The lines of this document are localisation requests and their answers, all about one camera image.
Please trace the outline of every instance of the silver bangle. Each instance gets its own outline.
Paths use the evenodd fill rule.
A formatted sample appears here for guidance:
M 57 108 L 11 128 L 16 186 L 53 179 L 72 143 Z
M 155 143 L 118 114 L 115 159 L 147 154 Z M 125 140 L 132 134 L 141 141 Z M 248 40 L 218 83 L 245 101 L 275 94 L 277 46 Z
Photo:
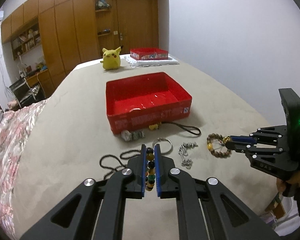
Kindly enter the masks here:
M 170 149 L 166 152 L 161 152 L 162 155 L 166 155 L 166 154 L 169 154 L 170 152 L 172 152 L 173 150 L 173 146 L 172 146 L 172 143 L 170 140 L 166 139 L 166 138 L 158 138 L 156 140 L 153 141 L 152 143 L 152 149 L 154 150 L 154 146 L 158 143 L 158 142 L 162 142 L 162 141 L 166 141 L 168 143 L 170 143 Z

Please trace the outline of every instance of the red box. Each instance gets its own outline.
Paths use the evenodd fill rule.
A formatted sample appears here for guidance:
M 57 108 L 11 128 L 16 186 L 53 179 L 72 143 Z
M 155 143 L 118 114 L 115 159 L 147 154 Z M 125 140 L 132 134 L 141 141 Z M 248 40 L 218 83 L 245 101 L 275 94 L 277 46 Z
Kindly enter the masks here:
M 135 60 L 168 59 L 168 51 L 157 48 L 130 49 L 130 57 Z
M 188 117 L 192 96 L 165 72 L 109 81 L 106 112 L 114 134 Z

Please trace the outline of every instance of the pikachu plush toy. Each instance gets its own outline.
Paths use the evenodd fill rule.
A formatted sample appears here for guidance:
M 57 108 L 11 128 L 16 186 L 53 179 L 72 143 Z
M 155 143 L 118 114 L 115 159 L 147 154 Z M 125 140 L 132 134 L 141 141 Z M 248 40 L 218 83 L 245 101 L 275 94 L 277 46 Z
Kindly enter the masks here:
M 117 49 L 111 49 L 111 50 L 107 50 L 103 48 L 102 51 L 103 51 L 103 60 L 100 62 L 103 63 L 103 68 L 105 70 L 120 68 L 121 60 L 120 60 L 119 53 L 121 51 L 121 47 Z

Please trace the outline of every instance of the pink floral bedspread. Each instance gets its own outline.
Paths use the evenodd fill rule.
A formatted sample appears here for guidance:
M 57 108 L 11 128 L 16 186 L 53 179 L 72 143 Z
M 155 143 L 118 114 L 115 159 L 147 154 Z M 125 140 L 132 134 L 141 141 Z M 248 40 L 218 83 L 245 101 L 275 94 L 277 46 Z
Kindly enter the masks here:
M 43 100 L 16 112 L 5 112 L 0 123 L 0 225 L 12 239 L 14 181 L 28 137 L 46 103 Z

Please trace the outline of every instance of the desk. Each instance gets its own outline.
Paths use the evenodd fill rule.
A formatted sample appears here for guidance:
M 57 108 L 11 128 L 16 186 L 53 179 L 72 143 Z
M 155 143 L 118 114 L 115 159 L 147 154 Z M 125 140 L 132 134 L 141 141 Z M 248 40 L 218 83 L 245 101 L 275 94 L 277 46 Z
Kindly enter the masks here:
M 274 177 L 250 167 L 245 155 L 232 153 L 217 159 L 207 150 L 210 133 L 248 135 L 268 122 L 244 100 L 200 70 L 180 65 L 129 68 L 104 71 L 101 63 L 77 68 L 60 84 L 40 114 L 27 141 L 17 173 L 14 195 L 14 223 L 17 238 L 86 178 L 101 180 L 106 170 L 99 167 L 105 154 L 119 156 L 122 151 L 151 146 L 154 139 L 171 140 L 174 150 L 168 155 L 181 166 L 178 147 L 197 142 L 189 150 L 193 166 L 186 170 L 198 179 L 218 178 L 226 187 L 260 214 L 276 195 Z M 145 129 L 145 138 L 124 142 L 114 136 L 106 117 L 105 89 L 110 80 L 154 72 L 166 72 L 193 97 L 191 114 L 179 122 L 200 127 L 202 136 L 189 134 L 174 125 L 160 130 Z M 162 143 L 162 150 L 167 147 Z M 118 165 L 107 160 L 108 165 Z M 156 190 L 146 192 L 143 200 L 127 200 L 122 239 L 178 239 L 176 203 L 160 200 Z
M 34 84 L 40 81 L 40 84 L 46 95 L 46 98 L 50 97 L 55 91 L 48 69 L 40 71 L 36 73 L 34 76 L 28 77 L 26 78 L 26 80 L 30 87 L 33 87 Z

